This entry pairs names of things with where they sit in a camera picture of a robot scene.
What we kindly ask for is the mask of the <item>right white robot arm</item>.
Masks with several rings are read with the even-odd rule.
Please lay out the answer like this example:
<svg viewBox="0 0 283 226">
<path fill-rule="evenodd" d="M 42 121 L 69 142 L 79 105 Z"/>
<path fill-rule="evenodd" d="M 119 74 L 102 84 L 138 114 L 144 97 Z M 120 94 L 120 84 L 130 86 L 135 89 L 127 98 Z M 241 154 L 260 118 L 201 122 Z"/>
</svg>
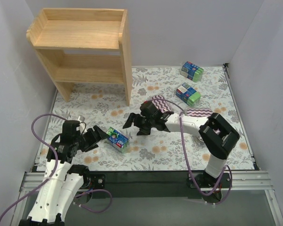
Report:
<svg viewBox="0 0 283 226">
<path fill-rule="evenodd" d="M 240 139 L 239 133 L 218 113 L 205 117 L 192 117 L 157 108 L 153 101 L 140 106 L 140 114 L 130 113 L 123 127 L 135 126 L 139 136 L 150 135 L 151 129 L 180 132 L 202 138 L 210 152 L 208 164 L 195 182 L 197 185 L 219 186 L 226 160 Z"/>
</svg>

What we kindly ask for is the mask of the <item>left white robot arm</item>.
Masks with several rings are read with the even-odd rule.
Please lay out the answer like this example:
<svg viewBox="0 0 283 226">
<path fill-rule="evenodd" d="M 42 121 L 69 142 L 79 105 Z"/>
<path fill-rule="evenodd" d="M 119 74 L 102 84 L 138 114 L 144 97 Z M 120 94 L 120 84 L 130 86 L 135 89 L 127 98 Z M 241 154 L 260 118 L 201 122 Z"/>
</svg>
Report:
<svg viewBox="0 0 283 226">
<path fill-rule="evenodd" d="M 44 178 L 36 188 L 36 201 L 19 225 L 63 226 L 73 199 L 102 192 L 103 187 L 96 184 L 97 178 L 87 166 L 71 162 L 78 151 L 90 151 L 108 137 L 98 126 L 87 129 L 81 127 L 80 121 L 65 121 L 62 132 L 51 141 Z"/>
</svg>

